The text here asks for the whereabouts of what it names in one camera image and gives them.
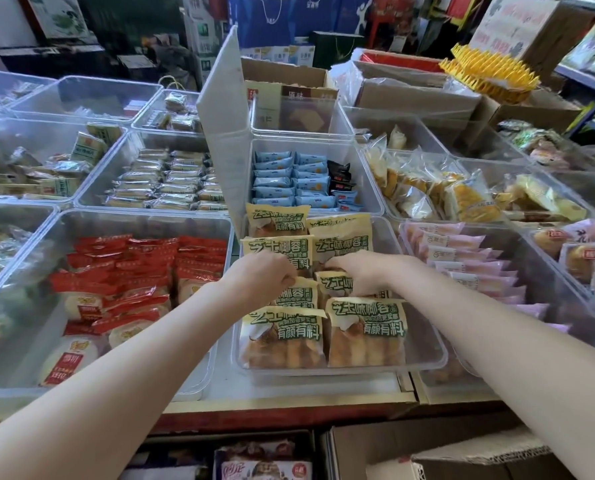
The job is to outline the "person's right hand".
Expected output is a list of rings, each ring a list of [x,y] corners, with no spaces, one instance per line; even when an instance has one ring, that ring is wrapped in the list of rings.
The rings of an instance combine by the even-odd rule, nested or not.
[[[397,296],[404,293],[402,284],[407,266],[411,263],[410,257],[366,250],[338,257],[364,257],[364,296],[361,297],[375,296],[386,290]]]

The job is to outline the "person's left hand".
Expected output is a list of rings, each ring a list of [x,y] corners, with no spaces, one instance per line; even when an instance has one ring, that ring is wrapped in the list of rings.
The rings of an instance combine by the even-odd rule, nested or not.
[[[272,264],[291,264],[280,254],[269,250],[238,259],[219,281],[218,296],[225,299],[227,308],[239,319],[250,312],[269,305],[270,268]]]

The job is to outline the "yellow coconut bread packet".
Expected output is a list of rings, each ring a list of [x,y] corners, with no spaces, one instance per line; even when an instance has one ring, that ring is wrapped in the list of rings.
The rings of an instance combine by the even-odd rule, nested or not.
[[[348,298],[353,291],[353,279],[344,271],[318,271],[315,273],[318,285],[318,307],[325,308],[330,298]]]
[[[284,255],[303,278],[313,277],[315,238],[312,235],[287,235],[274,237],[246,237],[240,242],[240,256],[269,250]]]

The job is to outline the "person's left forearm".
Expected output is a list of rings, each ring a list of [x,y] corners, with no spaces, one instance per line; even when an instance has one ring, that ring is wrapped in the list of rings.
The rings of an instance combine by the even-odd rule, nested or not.
[[[115,480],[242,316],[223,278],[0,423],[0,480]]]

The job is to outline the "person's right forearm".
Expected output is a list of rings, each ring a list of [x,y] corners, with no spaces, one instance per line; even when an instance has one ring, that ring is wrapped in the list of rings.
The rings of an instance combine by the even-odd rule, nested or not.
[[[595,348],[434,272],[386,258],[389,283],[460,350],[578,478],[595,480]]]

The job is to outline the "stack of black packets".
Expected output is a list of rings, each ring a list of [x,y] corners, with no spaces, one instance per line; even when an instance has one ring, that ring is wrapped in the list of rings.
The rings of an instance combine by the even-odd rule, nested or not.
[[[350,164],[340,164],[327,161],[329,176],[329,195],[336,198],[337,206],[341,209],[360,211],[363,203],[359,195],[359,188],[350,171]]]

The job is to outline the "stack of blue packets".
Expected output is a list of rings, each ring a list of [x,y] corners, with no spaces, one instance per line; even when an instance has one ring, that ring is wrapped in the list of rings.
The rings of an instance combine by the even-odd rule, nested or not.
[[[335,209],[325,155],[293,151],[254,151],[251,202],[272,207]]]

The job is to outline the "clear bin of blue packets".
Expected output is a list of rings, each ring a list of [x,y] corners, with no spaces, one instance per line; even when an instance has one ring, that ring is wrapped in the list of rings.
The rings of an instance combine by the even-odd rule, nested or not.
[[[349,163],[352,181],[355,184],[354,189],[358,191],[358,197],[363,206],[362,212],[372,216],[386,215],[384,199],[379,192],[368,163],[364,156],[360,154],[357,146],[349,141],[331,141],[329,139],[253,137],[247,167],[249,171],[249,182],[246,186],[248,202],[252,202],[253,197],[253,164],[254,153],[257,150],[261,152],[303,152],[323,155],[328,160],[341,164]]]

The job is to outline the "clear bin of yellow packets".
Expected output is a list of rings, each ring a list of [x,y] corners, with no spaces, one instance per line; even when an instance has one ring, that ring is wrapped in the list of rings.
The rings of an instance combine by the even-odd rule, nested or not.
[[[349,297],[352,279],[321,269],[350,251],[402,256],[394,231],[370,214],[317,216],[306,235],[245,237],[240,257],[269,249],[297,267],[294,286],[235,327],[231,361],[252,376],[339,376],[437,369],[447,352],[437,330],[410,303],[382,287]]]

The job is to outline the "stack of pink packets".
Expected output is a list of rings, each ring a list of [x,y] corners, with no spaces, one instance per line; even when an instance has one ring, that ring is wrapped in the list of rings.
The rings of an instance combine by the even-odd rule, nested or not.
[[[412,256],[466,288],[572,332],[572,324],[556,318],[559,286],[552,259],[512,230],[406,220],[398,238]]]

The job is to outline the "pile of red packets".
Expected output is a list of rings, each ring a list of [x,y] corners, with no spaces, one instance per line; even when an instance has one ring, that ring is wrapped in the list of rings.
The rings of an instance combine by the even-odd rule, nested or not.
[[[79,239],[49,276],[67,321],[38,385],[51,388],[152,326],[223,275],[228,242],[133,234]]]

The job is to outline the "rows of beige packets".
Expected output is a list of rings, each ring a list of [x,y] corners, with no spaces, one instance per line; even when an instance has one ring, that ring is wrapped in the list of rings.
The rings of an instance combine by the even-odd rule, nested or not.
[[[227,211],[209,152],[140,149],[105,191],[107,207]]]

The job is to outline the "clear bin holding brown box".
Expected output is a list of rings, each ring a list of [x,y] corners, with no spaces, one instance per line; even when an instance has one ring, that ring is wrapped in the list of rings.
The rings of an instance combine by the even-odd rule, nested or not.
[[[354,128],[335,98],[281,96],[273,103],[254,96],[251,129],[255,137],[351,143]]]

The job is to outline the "nearly empty clear bin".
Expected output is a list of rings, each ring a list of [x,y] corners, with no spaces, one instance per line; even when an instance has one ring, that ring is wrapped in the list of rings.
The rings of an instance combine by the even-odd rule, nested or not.
[[[413,114],[350,106],[343,106],[342,109],[355,130],[356,141],[359,144],[368,144],[386,135],[387,144],[394,149],[390,139],[394,129],[398,127],[405,138],[401,150],[413,151],[419,148],[427,153],[448,152],[438,138],[421,122],[421,119]]]

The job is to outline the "translucent white bin lid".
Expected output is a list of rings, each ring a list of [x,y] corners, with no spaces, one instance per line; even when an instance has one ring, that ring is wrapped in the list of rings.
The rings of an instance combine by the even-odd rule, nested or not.
[[[196,107],[237,238],[245,236],[252,131],[237,25],[230,28]]]

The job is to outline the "box of pink snack packs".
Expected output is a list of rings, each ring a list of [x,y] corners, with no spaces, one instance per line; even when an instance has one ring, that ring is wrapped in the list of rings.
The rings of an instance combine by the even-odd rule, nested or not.
[[[308,429],[152,436],[117,480],[322,480]]]

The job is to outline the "flat brown cardboard box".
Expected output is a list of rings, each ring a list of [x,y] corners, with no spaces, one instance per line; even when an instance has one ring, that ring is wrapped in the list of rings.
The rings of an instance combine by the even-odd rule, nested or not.
[[[354,107],[470,120],[482,96],[444,73],[353,62],[346,85]]]

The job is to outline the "corrugated cardboard box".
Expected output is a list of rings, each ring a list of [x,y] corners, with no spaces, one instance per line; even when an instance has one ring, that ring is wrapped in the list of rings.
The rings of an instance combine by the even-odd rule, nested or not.
[[[577,480],[510,412],[333,427],[327,480]]]

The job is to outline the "clear bin of pink packets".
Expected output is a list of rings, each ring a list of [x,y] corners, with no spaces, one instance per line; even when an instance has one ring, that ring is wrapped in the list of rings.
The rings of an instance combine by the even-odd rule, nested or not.
[[[595,305],[519,233],[501,225],[408,219],[399,225],[399,239],[406,255],[595,348]],[[415,307],[404,307],[411,332],[406,359],[420,366],[424,392],[489,394],[453,345]]]

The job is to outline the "small clear plastic bin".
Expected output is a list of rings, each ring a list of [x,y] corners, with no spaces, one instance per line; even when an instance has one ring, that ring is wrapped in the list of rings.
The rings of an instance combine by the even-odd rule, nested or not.
[[[134,117],[131,128],[174,134],[202,135],[197,112],[199,93],[173,89],[160,90]]]

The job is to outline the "open brown cardboard box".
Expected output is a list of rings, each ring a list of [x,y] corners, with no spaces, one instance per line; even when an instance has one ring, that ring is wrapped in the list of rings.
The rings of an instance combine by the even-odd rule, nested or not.
[[[278,130],[282,110],[288,110],[290,99],[338,98],[338,89],[325,69],[240,58],[244,77],[244,94],[255,102],[254,122],[263,130]]]

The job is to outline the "clear bin of beige packets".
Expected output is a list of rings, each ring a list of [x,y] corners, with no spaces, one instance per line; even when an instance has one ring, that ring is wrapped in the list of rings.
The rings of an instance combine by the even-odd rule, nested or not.
[[[106,163],[95,170],[90,181],[85,184],[79,196],[75,199],[78,207],[102,207],[124,210],[151,210],[151,209],[125,209],[107,207],[102,204],[104,193],[110,188],[111,181],[117,177],[122,166],[128,163],[130,157],[140,149],[165,149],[185,150],[190,152],[209,152],[205,138],[200,135],[173,134],[168,132],[149,132],[133,130],[111,151]]]

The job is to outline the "dark green gift bag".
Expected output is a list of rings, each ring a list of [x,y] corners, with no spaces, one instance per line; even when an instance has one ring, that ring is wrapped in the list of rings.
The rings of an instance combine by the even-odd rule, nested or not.
[[[362,34],[313,31],[309,42],[315,48],[312,67],[330,70],[333,65],[350,60],[355,48],[363,48],[366,38]]]

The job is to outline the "clear bin of sponge cakes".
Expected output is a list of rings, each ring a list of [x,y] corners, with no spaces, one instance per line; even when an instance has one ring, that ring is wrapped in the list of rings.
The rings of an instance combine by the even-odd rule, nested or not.
[[[476,173],[503,219],[520,226],[572,224],[595,219],[595,208],[549,173],[520,161],[460,159]]]

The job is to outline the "clear bin of round breads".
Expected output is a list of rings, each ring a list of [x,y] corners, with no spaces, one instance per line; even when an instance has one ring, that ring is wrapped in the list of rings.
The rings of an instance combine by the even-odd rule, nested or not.
[[[530,240],[595,300],[595,219],[570,224],[533,225]]]

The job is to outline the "stack of yellow plastic baskets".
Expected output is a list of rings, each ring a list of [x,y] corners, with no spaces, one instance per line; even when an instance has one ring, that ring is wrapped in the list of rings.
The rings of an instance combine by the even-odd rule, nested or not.
[[[519,104],[539,87],[541,80],[524,62],[510,55],[456,44],[438,65],[470,90],[499,103]]]

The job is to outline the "large brown cardboard box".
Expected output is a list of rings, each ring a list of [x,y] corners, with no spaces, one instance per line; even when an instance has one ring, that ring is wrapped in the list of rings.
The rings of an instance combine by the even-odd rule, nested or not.
[[[527,99],[518,104],[497,102],[482,96],[471,115],[471,121],[484,123],[495,129],[504,120],[522,120],[536,128],[552,129],[566,133],[577,119],[581,108],[547,89],[536,89]]]

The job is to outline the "blue gift bag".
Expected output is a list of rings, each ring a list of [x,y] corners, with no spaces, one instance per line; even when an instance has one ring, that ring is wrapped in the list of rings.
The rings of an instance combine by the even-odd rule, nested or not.
[[[295,37],[297,0],[227,0],[239,48],[287,47]]]

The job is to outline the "clear bin of red packets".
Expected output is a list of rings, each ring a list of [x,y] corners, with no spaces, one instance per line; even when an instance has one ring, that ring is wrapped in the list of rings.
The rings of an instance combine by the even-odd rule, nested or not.
[[[80,238],[120,234],[136,238],[188,235],[227,242],[230,264],[235,231],[230,218],[211,212],[130,212],[72,209],[52,220],[15,259],[0,283],[0,403],[26,405],[48,391],[41,374],[57,358],[69,321],[66,298],[53,291],[49,276],[67,265],[67,254]]]

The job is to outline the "empty clear plastic bin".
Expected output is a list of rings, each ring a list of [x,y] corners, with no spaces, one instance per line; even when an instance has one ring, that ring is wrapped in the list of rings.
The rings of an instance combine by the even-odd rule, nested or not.
[[[155,83],[72,75],[13,103],[10,110],[25,120],[129,127],[162,90]]]

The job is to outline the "handwritten cardboard sign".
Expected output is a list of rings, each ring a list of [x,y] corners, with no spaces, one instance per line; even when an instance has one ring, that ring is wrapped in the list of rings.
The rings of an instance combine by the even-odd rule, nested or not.
[[[469,47],[526,63],[541,60],[557,40],[557,0],[492,0]]]

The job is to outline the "clear bin with few snacks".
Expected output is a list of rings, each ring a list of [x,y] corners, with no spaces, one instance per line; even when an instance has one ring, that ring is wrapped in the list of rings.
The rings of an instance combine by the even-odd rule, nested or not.
[[[53,84],[56,80],[21,73],[0,71],[0,112]]]

